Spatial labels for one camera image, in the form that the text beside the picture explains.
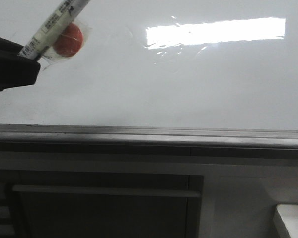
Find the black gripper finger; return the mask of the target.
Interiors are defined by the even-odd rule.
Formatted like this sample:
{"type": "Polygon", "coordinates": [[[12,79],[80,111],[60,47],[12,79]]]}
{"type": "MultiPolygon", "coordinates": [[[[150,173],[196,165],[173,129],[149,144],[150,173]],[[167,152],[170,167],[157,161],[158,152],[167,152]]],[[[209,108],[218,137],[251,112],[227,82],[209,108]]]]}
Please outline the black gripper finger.
{"type": "Polygon", "coordinates": [[[35,84],[41,65],[19,56],[22,48],[0,37],[0,91],[35,84]]]}

